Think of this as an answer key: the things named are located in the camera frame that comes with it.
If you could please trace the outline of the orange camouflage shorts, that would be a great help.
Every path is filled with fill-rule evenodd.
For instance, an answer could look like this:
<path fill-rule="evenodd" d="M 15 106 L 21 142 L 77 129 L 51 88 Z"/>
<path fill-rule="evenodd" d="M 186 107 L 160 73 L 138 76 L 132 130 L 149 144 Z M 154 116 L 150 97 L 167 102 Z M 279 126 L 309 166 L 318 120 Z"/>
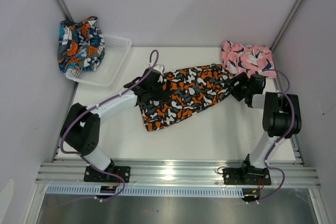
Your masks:
<path fill-rule="evenodd" d="M 139 105 L 147 131 L 157 131 L 196 115 L 227 98 L 228 73 L 220 64 L 189 67 L 166 72 L 171 81 L 170 100 Z"/>

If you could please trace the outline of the pink shark print shorts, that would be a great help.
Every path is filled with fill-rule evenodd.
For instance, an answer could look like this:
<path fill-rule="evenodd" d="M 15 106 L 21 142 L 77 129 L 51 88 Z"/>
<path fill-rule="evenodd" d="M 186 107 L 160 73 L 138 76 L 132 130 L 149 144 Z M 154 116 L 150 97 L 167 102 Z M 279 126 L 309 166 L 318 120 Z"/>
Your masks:
<path fill-rule="evenodd" d="M 267 46 L 242 45 L 226 40 L 221 45 L 220 58 L 231 78 L 241 73 L 247 77 L 254 73 L 272 79 L 277 76 L 272 52 Z"/>

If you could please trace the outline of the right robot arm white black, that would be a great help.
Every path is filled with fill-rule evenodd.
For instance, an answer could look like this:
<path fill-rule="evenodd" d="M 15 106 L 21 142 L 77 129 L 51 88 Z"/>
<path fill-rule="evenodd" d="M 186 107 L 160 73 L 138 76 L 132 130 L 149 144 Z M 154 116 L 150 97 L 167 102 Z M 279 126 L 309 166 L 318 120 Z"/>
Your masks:
<path fill-rule="evenodd" d="M 266 77 L 241 73 L 227 81 L 231 95 L 249 108 L 262 109 L 263 134 L 239 168 L 223 168 L 225 185 L 271 185 L 269 160 L 286 139 L 302 127 L 299 98 L 295 94 L 264 92 Z"/>

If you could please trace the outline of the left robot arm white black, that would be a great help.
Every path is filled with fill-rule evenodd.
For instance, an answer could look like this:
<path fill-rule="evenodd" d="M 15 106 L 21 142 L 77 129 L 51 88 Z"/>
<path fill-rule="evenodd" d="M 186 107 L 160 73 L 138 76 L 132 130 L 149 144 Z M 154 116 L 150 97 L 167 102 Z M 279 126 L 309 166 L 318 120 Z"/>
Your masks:
<path fill-rule="evenodd" d="M 64 143 L 67 143 L 74 149 L 74 154 L 96 169 L 95 175 L 102 182 L 110 181 L 114 176 L 114 169 L 111 167 L 113 161 L 98 146 L 101 125 L 124 110 L 153 98 L 159 99 L 163 71 L 163 65 L 147 68 L 143 76 L 135 78 L 121 92 L 98 104 L 72 105 L 60 131 L 61 151 L 66 152 Z"/>

